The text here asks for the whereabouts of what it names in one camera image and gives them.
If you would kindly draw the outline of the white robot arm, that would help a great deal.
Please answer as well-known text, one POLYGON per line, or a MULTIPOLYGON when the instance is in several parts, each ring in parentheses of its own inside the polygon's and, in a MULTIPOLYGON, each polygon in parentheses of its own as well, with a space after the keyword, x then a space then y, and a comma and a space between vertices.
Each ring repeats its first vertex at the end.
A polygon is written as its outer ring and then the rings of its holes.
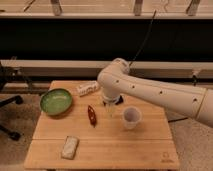
POLYGON ((137 78, 129 75, 129 63, 114 59, 98 74, 105 103, 116 103, 124 93, 168 108, 213 128, 213 89, 137 78))

